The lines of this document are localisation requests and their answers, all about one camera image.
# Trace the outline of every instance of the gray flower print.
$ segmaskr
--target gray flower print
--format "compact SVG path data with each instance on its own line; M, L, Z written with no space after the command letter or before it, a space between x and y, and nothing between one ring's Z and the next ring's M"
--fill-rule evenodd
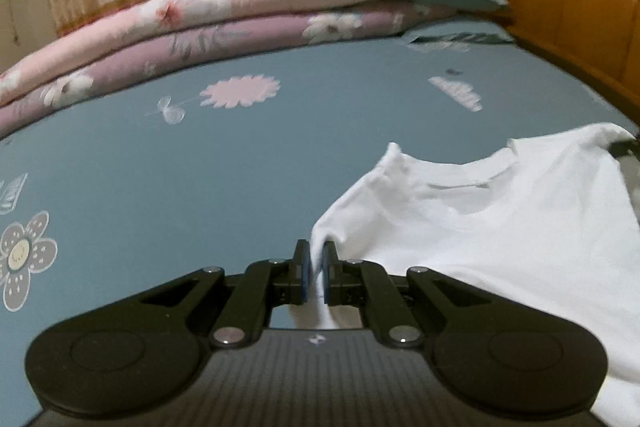
M0 287L4 285L2 300L11 312L24 306L31 275L44 272L56 259L58 245L53 239L42 237L48 224L49 213L40 212L25 228L12 223L0 237Z

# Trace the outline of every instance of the white t-shirt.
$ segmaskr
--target white t-shirt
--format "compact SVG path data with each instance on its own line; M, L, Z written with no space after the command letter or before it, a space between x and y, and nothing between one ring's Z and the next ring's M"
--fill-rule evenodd
M298 327L360 327L355 308L321 304L325 240L341 259L373 261L393 275L427 266L596 334L609 372L593 412L638 427L640 227L607 152L629 138L614 124L593 124L511 140L466 165L420 161L390 144L314 226L318 300L292 308Z

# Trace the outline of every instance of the folded blanket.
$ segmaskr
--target folded blanket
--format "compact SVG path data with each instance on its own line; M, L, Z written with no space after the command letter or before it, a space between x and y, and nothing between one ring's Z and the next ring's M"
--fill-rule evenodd
M0 138L79 100L204 62L321 42L391 36L454 13L448 7L385 0L340 12L268 16L174 32L114 52L0 107Z
M85 26L25 57L0 75L0 105L144 39L214 22L352 6L364 1L150 0Z

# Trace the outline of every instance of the small logo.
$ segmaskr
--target small logo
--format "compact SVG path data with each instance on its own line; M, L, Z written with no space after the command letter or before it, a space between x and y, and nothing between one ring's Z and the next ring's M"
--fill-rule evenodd
M326 337L320 335L319 333L316 333L314 336L309 337L307 340L314 346L319 346L320 344L324 344L326 342Z

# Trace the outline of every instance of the purple floral blanket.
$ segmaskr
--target purple floral blanket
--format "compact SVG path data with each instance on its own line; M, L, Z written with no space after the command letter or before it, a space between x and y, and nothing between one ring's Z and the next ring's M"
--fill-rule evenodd
M392 36L453 14L447 7L384 0L338 11L251 18L166 34L117 51L1 107L0 138L81 100L198 64L322 42Z

